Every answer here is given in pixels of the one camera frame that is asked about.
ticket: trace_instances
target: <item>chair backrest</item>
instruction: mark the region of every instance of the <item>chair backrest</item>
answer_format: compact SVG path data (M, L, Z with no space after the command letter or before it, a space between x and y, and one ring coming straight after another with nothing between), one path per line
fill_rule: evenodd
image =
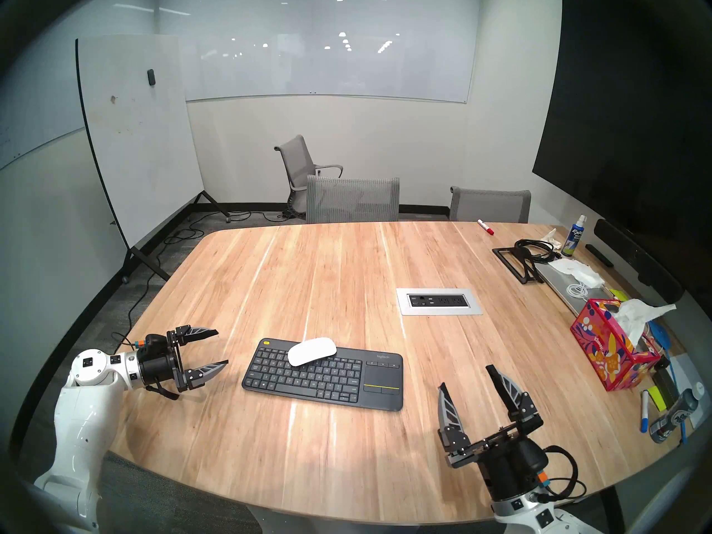
M274 150L282 155L284 168L287 170L287 178L293 189L306 187L307 176L316 174L316 167L312 162L304 137L298 135L293 140L287 141L284 145L278 145Z
M529 222L532 194L525 191L485 191L453 186L450 203L451 221L502 221L512 224Z
M398 221L400 179L307 176L307 224Z

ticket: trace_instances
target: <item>black television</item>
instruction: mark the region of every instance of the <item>black television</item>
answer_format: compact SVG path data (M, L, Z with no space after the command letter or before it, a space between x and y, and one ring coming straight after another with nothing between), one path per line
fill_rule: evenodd
M533 172L606 218L712 318L712 79L649 0L562 0Z

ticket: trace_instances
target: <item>wooden table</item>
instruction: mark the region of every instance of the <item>wooden table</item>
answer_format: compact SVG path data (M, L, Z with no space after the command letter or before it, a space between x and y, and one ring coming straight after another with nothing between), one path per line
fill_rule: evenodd
M127 392L111 449L178 482L278 511L371 523L489 518L478 468L449 468L436 432L443 381L472 441L508 423L488 364L529 391L544 420L531 438L568 449L589 492L673 449L676 436L658 445L640 434L638 390L604 390L569 331L574 316L559 297L547 285L520 285L491 251L539 238L551 226L492 227L495 236L478 224L450 222L279 226L206 236L130 339L187 323L216 328L219 336L183 348L183 362L195 367L227 358L230 364L177 402ZM483 315L402 317L397 287L470 288ZM403 355L402 411L241 387L262 337L323 336L339 346ZM552 455L547 473L569 476L570 467Z

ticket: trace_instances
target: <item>chair armrest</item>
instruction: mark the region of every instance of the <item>chair armrest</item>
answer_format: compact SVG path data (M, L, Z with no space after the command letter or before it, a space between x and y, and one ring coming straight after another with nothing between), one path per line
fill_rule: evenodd
M339 177L341 177L341 174L344 173L344 167L341 166L340 164L327 164L326 166L318 166L314 164L315 167L317 168L338 168L339 169Z

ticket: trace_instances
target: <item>keyboard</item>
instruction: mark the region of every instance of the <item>keyboard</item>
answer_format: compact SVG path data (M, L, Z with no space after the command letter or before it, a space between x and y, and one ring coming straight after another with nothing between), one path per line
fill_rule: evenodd
M260 339L242 386L303 400L397 412L403 407L403 357L337 347L336 354L292 367L287 352L297 342Z

